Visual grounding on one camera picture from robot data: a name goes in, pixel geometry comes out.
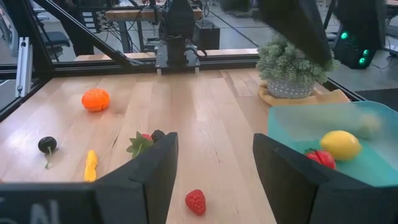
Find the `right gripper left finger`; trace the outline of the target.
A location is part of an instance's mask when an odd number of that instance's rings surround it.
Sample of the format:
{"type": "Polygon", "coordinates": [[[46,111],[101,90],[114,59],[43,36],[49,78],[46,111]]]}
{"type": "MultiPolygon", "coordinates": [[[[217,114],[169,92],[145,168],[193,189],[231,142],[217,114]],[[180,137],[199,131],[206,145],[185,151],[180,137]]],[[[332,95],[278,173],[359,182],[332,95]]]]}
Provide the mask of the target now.
{"type": "Polygon", "coordinates": [[[154,145],[94,182],[95,222],[165,224],[178,165],[178,134],[154,145]]]}

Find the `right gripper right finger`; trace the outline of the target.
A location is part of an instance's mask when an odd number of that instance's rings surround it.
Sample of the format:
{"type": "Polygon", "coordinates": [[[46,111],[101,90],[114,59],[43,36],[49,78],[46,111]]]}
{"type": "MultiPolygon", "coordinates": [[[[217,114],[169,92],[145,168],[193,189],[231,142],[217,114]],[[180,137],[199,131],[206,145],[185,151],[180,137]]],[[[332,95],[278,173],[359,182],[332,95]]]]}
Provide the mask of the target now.
{"type": "Polygon", "coordinates": [[[398,224],[398,186],[372,187],[264,134],[252,151],[277,224],[398,224]]]}

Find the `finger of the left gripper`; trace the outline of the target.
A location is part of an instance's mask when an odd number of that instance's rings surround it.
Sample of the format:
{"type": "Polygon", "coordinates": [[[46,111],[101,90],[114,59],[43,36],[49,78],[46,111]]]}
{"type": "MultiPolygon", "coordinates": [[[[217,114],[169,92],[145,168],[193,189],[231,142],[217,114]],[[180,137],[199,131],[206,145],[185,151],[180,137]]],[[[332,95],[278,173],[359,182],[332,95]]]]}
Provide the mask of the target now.
{"type": "Polygon", "coordinates": [[[262,21],[321,67],[331,64],[316,0],[258,0],[262,21]]]}

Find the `red toy tomato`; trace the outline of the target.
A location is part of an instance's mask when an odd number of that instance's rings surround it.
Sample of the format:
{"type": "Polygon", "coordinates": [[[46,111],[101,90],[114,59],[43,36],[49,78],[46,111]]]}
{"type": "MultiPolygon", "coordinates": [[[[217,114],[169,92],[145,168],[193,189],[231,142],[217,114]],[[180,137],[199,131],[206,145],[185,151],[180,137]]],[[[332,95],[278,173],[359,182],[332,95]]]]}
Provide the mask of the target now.
{"type": "Polygon", "coordinates": [[[327,151],[307,149],[305,151],[305,155],[309,159],[311,159],[321,165],[324,165],[331,169],[336,169],[336,162],[335,162],[333,156],[327,151]]]}

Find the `red toy strawberry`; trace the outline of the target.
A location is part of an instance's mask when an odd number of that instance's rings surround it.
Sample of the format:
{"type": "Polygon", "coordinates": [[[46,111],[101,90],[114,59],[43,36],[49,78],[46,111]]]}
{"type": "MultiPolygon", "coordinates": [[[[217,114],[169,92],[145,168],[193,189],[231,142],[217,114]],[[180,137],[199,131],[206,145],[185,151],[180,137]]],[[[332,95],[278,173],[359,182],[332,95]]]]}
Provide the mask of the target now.
{"type": "Polygon", "coordinates": [[[128,153],[132,154],[132,157],[137,157],[141,152],[145,151],[148,147],[154,144],[151,135],[141,134],[136,132],[136,137],[130,138],[131,145],[126,149],[128,153]]]}

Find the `dark toy blackberry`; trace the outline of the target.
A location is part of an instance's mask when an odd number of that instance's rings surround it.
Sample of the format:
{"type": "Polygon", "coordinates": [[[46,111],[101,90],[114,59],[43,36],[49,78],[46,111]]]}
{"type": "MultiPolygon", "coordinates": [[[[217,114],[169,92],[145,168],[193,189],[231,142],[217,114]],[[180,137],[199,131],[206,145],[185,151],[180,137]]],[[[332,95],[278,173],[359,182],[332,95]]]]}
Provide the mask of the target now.
{"type": "Polygon", "coordinates": [[[165,133],[159,129],[155,130],[152,134],[151,134],[151,138],[154,142],[162,139],[163,137],[165,137],[165,133]]]}

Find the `yellow toy lemon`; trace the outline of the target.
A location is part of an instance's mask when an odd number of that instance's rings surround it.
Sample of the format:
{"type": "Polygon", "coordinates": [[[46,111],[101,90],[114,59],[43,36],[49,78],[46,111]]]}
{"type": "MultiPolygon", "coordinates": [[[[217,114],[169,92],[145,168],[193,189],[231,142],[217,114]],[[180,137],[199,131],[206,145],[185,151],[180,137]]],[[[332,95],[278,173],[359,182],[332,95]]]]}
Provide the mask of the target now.
{"type": "Polygon", "coordinates": [[[326,133],[320,140],[320,146],[339,161],[352,160],[363,149],[357,137],[340,130],[326,133]]]}

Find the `ribbed orange toy tangerine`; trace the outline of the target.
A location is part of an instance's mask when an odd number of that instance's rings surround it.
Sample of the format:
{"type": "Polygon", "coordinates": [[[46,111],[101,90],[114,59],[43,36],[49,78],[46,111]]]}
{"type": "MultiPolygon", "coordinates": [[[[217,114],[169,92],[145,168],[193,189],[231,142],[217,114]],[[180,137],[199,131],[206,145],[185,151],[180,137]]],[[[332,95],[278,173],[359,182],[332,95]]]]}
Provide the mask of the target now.
{"type": "Polygon", "coordinates": [[[86,91],[81,103],[83,107],[90,112],[99,112],[105,110],[110,103],[109,93],[100,88],[94,88],[86,91]]]}

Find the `teal translucent tupperware container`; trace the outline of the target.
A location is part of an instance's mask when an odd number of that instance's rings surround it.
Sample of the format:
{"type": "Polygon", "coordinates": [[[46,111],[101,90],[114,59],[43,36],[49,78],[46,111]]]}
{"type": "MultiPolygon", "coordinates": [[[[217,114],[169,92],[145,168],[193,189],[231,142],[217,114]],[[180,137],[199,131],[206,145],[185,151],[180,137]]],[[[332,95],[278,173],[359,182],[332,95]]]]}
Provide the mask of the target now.
{"type": "Polygon", "coordinates": [[[267,135],[304,153],[320,149],[330,131],[354,135],[362,147],[337,171],[374,187],[398,185],[398,112],[381,103],[357,101],[324,105],[276,106],[269,110],[267,135]]]}

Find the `green potted plant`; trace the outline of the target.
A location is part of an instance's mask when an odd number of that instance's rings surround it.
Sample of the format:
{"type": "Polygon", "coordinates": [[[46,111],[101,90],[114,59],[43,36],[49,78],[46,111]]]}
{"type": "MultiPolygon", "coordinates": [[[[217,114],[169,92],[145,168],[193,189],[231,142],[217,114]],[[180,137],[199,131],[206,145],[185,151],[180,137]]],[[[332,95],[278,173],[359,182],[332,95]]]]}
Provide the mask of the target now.
{"type": "Polygon", "coordinates": [[[323,68],[280,34],[258,49],[256,68],[259,78],[267,82],[270,95],[276,98],[299,99],[312,94],[315,83],[325,83],[328,74],[340,62],[332,58],[323,68]]]}

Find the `red toy raspberry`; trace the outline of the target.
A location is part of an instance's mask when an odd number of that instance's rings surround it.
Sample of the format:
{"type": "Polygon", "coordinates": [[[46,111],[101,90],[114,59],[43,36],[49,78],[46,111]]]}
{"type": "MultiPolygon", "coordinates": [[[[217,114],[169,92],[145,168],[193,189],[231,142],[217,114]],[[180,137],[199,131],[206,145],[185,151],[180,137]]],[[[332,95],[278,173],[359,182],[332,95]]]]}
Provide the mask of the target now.
{"type": "Polygon", "coordinates": [[[200,189],[189,192],[185,197],[185,204],[197,216],[202,216],[206,212],[206,198],[200,189]]]}

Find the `yellow toy pepper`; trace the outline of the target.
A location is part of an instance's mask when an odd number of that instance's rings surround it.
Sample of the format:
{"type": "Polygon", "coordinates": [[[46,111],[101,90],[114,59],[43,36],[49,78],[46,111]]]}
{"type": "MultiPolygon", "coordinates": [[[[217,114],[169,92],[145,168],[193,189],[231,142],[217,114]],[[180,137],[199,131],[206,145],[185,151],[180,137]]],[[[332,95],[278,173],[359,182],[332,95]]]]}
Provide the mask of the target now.
{"type": "Polygon", "coordinates": [[[96,168],[98,165],[98,158],[94,150],[89,150],[86,157],[84,181],[94,182],[97,179],[96,168]]]}

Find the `black floor box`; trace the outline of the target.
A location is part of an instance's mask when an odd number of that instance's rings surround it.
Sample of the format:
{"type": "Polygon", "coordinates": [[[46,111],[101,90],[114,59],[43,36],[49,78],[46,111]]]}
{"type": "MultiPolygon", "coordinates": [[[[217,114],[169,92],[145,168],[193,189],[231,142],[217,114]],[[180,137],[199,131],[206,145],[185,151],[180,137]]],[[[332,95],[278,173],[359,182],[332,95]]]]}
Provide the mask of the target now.
{"type": "Polygon", "coordinates": [[[206,19],[197,21],[195,24],[193,43],[199,50],[219,50],[220,28],[206,19]]]}

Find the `black toy cherry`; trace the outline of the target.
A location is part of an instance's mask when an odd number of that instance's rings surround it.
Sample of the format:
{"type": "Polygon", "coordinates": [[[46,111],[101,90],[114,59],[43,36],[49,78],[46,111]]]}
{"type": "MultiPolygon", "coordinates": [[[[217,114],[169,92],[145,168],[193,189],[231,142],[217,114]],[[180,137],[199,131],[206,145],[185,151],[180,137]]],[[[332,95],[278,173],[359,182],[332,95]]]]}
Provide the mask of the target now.
{"type": "Polygon", "coordinates": [[[53,156],[53,152],[57,148],[57,141],[54,137],[46,136],[38,142],[37,146],[40,152],[47,155],[47,163],[45,165],[45,168],[48,169],[51,158],[53,156]]]}

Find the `wooden background table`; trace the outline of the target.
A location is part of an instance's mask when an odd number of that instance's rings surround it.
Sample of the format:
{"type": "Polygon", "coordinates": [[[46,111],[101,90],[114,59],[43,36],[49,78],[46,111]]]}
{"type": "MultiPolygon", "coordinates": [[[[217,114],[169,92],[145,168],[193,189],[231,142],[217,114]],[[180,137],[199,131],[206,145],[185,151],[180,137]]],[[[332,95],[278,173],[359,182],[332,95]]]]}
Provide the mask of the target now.
{"type": "MultiPolygon", "coordinates": [[[[159,20],[165,19],[162,10],[157,10],[159,20]]],[[[202,10],[200,8],[193,9],[193,18],[195,21],[201,19],[202,10]]],[[[109,21],[154,21],[155,12],[153,9],[128,9],[128,10],[109,10],[106,11],[106,18],[109,21]]]]}

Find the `black office chair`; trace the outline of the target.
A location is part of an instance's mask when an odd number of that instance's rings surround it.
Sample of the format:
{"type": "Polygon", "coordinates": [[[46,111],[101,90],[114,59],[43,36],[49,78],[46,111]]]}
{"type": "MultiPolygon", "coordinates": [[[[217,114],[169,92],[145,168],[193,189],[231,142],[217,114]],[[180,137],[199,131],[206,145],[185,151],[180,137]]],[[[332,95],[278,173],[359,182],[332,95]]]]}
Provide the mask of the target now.
{"type": "Polygon", "coordinates": [[[40,34],[52,60],[56,60],[63,54],[63,47],[70,47],[70,40],[63,32],[51,31],[40,34]]]}

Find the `black aluminium table frame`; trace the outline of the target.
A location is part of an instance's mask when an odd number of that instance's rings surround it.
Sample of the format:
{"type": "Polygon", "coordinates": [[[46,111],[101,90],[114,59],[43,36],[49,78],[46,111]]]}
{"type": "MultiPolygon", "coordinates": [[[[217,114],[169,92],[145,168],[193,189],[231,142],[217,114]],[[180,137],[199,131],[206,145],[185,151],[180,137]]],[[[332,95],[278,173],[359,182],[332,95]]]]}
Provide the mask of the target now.
{"type": "MultiPolygon", "coordinates": [[[[77,62],[57,62],[55,65],[50,61],[50,57],[45,50],[44,41],[39,34],[37,19],[34,16],[34,10],[29,0],[4,0],[5,3],[0,3],[0,6],[5,7],[6,11],[16,13],[11,15],[11,20],[16,24],[18,32],[22,32],[29,38],[32,44],[27,44],[28,47],[33,47],[30,52],[33,58],[28,59],[28,62],[33,65],[28,65],[28,68],[33,68],[30,76],[38,78],[38,84],[35,84],[32,92],[27,96],[20,97],[19,100],[14,100],[9,103],[5,109],[0,110],[0,122],[4,121],[11,113],[18,109],[25,101],[32,97],[40,88],[42,88],[49,80],[55,77],[84,77],[84,76],[97,76],[97,75],[117,75],[128,73],[150,73],[155,72],[157,65],[155,59],[151,58],[128,58],[122,55],[120,51],[113,50],[110,46],[106,45],[101,39],[97,38],[87,28],[77,24],[76,19],[68,16],[66,12],[55,3],[48,0],[38,0],[46,10],[56,14],[56,18],[68,20],[72,23],[74,29],[78,29],[84,38],[92,39],[95,47],[99,45],[101,51],[105,51],[105,56],[109,60],[86,60],[77,62]]],[[[221,55],[196,56],[199,62],[195,66],[202,67],[203,70],[226,70],[226,69],[239,69],[239,68],[254,68],[254,61],[259,60],[259,56],[254,56],[252,53],[232,53],[221,55]]],[[[17,79],[19,65],[0,65],[0,80],[17,79]]],[[[326,82],[327,90],[340,89],[346,96],[353,101],[365,101],[366,99],[357,93],[343,87],[332,79],[328,78],[326,82]]]]}

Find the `silver frame bracket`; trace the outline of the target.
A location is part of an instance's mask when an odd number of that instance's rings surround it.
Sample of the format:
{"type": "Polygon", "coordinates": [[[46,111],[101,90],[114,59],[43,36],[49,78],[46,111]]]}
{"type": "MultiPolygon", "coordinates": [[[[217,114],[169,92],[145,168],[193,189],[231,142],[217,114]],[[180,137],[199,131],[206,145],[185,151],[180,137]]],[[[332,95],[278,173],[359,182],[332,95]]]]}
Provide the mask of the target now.
{"type": "Polygon", "coordinates": [[[28,37],[19,38],[15,97],[23,98],[30,92],[32,85],[33,46],[28,37]]]}

